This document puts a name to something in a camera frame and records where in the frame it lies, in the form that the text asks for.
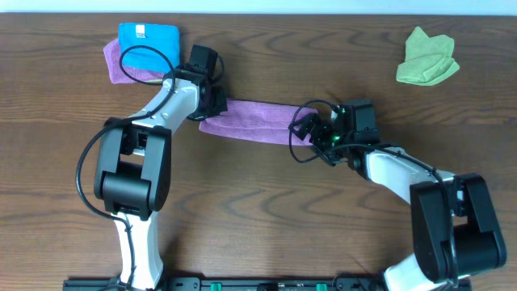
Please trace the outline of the purple microfiber cloth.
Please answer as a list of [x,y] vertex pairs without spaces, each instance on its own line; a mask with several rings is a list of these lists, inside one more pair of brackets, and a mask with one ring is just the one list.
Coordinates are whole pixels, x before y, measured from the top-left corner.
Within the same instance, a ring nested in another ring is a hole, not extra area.
[[299,108],[292,105],[227,100],[227,110],[200,122],[199,130],[219,137],[288,145],[288,126]]

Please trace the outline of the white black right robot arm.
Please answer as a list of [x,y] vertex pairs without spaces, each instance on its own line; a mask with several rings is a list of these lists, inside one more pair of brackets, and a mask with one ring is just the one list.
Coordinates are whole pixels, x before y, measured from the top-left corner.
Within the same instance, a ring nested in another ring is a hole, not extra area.
[[331,104],[330,120],[295,113],[288,136],[308,139],[315,158],[347,165],[410,205],[414,252],[385,269],[372,290],[460,290],[505,265],[507,250],[485,180],[457,175],[382,142],[369,100]]

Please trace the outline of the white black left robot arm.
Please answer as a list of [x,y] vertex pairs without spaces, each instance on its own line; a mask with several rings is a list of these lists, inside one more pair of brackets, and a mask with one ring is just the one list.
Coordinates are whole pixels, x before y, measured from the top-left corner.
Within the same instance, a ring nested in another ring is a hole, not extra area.
[[216,72],[223,61],[212,48],[193,45],[188,61],[173,67],[159,92],[139,112],[110,118],[95,138],[99,155],[95,197],[115,222],[122,271],[116,290],[157,290],[164,264],[158,250],[158,213],[170,191],[172,137],[186,120],[202,121],[226,111]]

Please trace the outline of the purple folded cloth under blue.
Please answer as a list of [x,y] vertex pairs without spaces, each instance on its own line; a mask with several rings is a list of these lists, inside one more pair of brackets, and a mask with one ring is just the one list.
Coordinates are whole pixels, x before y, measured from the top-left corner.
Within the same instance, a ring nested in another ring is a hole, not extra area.
[[[120,68],[120,56],[122,52],[118,39],[114,39],[109,42],[103,48],[103,53],[107,63],[108,76],[113,84],[136,83],[136,81],[124,74]],[[124,69],[131,77],[144,82],[156,82],[157,80],[161,80],[164,75],[164,73],[161,72],[143,70],[129,66],[124,66]]]

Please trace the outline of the green microfiber cloth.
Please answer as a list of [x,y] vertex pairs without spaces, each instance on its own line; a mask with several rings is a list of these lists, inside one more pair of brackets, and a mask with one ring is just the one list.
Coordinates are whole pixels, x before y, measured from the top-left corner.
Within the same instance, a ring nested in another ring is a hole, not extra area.
[[460,66],[452,57],[453,38],[429,37],[416,27],[406,40],[405,60],[397,67],[396,80],[416,86],[434,86],[456,73]]

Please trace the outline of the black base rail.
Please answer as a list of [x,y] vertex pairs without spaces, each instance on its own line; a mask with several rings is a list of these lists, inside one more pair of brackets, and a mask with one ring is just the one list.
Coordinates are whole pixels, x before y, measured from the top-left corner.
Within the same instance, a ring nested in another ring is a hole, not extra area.
[[[63,291],[125,290],[118,279],[64,280]],[[369,291],[388,290],[380,279],[367,277],[339,277],[333,280],[208,280],[198,277],[174,277],[158,283],[161,291]],[[438,287],[436,290],[472,291],[468,279],[460,280],[457,287]]]

